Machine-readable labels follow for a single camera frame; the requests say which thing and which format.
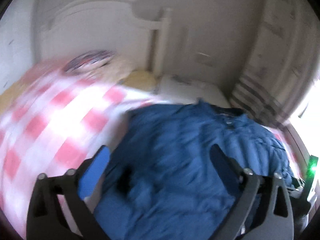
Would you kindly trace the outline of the striped curtain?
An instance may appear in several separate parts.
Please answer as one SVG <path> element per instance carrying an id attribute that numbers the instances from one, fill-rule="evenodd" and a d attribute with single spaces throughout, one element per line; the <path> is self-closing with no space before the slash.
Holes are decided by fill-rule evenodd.
<path id="1" fill-rule="evenodd" d="M 230 98 L 256 122 L 284 126 L 319 65 L 319 19 L 307 0 L 264 0 L 255 42 Z"/>

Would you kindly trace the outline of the yellow pillow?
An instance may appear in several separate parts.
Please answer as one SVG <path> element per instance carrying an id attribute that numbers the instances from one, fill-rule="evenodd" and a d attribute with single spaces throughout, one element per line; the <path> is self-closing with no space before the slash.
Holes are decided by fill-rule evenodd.
<path id="1" fill-rule="evenodd" d="M 151 72 L 144 70 L 132 71 L 126 78 L 121 81 L 121 84 L 127 87 L 153 92 L 158 84 L 158 80 Z"/>

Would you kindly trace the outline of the yellow floral bed sheet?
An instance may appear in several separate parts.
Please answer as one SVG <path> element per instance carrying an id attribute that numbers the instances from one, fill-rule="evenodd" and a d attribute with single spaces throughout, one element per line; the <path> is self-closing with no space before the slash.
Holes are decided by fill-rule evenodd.
<path id="1" fill-rule="evenodd" d="M 27 88 L 27 85 L 17 82 L 4 91 L 0 98 L 1 113 L 6 110 Z"/>

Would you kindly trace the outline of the white wooden headboard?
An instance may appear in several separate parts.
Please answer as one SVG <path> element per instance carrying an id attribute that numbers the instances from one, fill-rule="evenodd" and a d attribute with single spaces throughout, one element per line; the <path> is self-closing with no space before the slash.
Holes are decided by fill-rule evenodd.
<path id="1" fill-rule="evenodd" d="M 136 0 L 75 0 L 50 16 L 39 29 L 39 60 L 112 50 L 159 77 L 168 45 L 172 10 L 155 21 L 135 15 Z"/>

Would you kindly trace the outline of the white nightstand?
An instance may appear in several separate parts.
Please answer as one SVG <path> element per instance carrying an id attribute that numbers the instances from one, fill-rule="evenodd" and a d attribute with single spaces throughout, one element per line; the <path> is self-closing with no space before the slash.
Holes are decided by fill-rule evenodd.
<path id="1" fill-rule="evenodd" d="M 178 75 L 164 75 L 157 94 L 174 103 L 191 104 L 202 99 L 211 105 L 229 108 L 230 104 L 221 90 L 212 83 L 185 79 Z"/>

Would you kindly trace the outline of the pink white checkered quilt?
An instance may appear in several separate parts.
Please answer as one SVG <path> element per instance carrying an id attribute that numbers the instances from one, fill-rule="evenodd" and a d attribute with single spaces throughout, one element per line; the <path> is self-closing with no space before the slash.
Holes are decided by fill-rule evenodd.
<path id="1" fill-rule="evenodd" d="M 62 61 L 33 66 L 19 80 L 23 92 L 1 115 L 1 210 L 20 237 L 37 176 L 60 176 L 115 149 L 126 112 L 159 103 L 147 92 L 62 73 Z"/>

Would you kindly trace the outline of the patterned round cushion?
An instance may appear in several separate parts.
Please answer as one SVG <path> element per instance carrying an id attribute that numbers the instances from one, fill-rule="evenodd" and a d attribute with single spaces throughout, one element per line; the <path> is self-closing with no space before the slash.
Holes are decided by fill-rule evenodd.
<path id="1" fill-rule="evenodd" d="M 68 74 L 88 73 L 109 63 L 115 55 L 115 52 L 110 50 L 88 51 L 69 61 L 63 71 Z"/>

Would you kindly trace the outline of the white wardrobe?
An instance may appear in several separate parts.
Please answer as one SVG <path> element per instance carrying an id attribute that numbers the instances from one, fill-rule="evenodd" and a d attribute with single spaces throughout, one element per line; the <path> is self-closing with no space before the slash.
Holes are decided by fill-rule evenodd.
<path id="1" fill-rule="evenodd" d="M 1 18 L 1 93 L 35 64 L 38 0 L 13 0 Z"/>

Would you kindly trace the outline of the blue puffer jacket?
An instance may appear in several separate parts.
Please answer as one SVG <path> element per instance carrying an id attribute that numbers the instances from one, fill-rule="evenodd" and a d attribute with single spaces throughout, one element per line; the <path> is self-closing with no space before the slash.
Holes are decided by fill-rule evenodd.
<path id="1" fill-rule="evenodd" d="M 219 153 L 292 186 L 283 145 L 241 109 L 204 101 L 129 111 L 94 216 L 111 239 L 208 239 L 240 196 Z"/>

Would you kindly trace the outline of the cream fluffy pillow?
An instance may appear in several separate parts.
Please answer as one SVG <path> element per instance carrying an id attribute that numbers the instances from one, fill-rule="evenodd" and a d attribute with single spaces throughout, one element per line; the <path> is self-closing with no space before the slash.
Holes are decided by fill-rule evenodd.
<path id="1" fill-rule="evenodd" d="M 128 77 L 136 68 L 133 61 L 123 56 L 116 56 L 109 63 L 85 74 L 85 78 L 104 83 L 118 83 Z"/>

